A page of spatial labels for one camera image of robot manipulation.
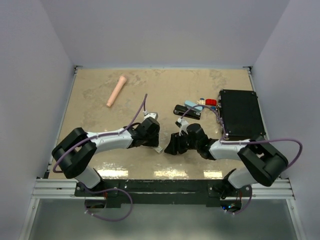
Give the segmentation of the black stapler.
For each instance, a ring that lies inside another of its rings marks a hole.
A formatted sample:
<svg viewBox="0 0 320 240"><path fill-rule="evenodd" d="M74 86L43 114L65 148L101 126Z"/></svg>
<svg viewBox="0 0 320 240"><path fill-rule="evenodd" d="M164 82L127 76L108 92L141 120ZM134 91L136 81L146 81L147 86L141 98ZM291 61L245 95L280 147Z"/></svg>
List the black stapler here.
<svg viewBox="0 0 320 240"><path fill-rule="evenodd" d="M194 119L194 120L200 120L201 119L201 113L197 112L193 109L188 109L186 106L182 106L177 104L174 109L173 113L177 116L185 116L186 118Z"/></svg>

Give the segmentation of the grey staple box sleeve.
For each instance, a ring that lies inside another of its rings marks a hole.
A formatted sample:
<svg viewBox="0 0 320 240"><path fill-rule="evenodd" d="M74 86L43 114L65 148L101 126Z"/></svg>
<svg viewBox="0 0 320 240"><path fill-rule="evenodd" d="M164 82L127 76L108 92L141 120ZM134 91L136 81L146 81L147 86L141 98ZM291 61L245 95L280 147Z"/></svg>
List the grey staple box sleeve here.
<svg viewBox="0 0 320 240"><path fill-rule="evenodd" d="M163 148L158 146L153 148L157 153L161 154L163 152Z"/></svg>

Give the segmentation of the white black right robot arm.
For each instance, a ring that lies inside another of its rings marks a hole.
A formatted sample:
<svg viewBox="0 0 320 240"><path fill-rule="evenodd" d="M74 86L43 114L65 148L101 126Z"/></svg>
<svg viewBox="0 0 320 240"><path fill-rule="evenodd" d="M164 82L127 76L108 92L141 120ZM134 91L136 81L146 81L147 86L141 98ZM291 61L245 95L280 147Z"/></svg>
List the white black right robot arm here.
<svg viewBox="0 0 320 240"><path fill-rule="evenodd" d="M235 196L242 187L261 184L270 187L276 178L288 167L289 161L262 136L241 141L222 141L209 138L198 123L188 124L179 132L172 133L164 152L181 155L195 150L207 160L237 160L244 164L241 169L231 170L213 186L221 198Z"/></svg>

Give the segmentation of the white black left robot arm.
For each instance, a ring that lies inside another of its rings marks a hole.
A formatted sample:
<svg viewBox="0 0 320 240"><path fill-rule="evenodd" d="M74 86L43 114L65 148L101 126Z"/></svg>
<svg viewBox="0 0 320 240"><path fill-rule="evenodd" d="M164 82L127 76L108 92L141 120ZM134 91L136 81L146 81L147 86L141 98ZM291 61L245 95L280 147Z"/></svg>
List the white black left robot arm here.
<svg viewBox="0 0 320 240"><path fill-rule="evenodd" d="M107 188L99 173L89 166L95 154L140 146L159 146L160 124L149 116L141 123L110 132L86 132L77 127L72 130L51 152L56 161L55 167L67 179L82 183L88 193L99 196Z"/></svg>

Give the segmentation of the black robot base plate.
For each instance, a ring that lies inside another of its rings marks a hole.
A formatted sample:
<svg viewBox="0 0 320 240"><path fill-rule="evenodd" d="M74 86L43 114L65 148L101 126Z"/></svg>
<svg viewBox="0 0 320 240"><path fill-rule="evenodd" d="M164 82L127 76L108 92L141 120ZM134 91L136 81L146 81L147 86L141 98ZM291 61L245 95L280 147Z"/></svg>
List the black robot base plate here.
<svg viewBox="0 0 320 240"><path fill-rule="evenodd" d="M75 196L84 197L88 207L120 208L136 205L205 205L220 207L223 201L231 205L240 198L252 196L252 188L228 187L222 179L106 179L102 191L86 191L76 184Z"/></svg>

